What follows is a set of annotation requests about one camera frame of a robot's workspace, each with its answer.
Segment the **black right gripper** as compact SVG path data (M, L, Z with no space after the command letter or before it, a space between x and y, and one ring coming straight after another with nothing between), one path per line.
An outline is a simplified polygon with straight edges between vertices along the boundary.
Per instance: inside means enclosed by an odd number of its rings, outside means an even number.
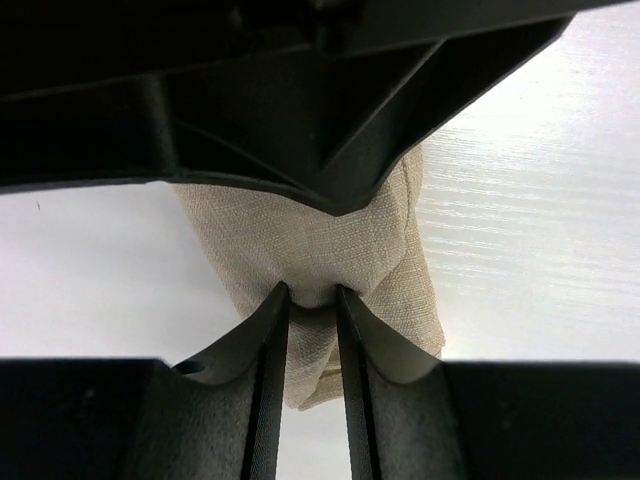
M213 184L344 215L571 19L552 1L5 1L1 188Z

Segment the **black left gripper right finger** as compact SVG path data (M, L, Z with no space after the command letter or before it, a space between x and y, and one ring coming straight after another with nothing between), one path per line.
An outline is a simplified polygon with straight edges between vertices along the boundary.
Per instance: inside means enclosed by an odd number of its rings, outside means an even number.
M639 367L442 361L346 288L336 315L356 479L635 479Z

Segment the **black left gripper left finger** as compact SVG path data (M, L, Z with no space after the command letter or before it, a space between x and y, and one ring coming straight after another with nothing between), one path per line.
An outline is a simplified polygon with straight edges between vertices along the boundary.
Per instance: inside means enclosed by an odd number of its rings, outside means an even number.
M1 364L5 479L272 479L290 297L192 357Z

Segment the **beige cloth napkin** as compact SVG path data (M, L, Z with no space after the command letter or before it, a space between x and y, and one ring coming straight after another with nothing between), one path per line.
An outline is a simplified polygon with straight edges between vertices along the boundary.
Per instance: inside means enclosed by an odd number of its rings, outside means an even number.
M245 189L182 184L175 193L242 317L278 283L289 287L284 400L307 410L343 393L335 289L353 290L379 319L431 355L445 336L419 233L420 147L406 153L364 209L333 217Z

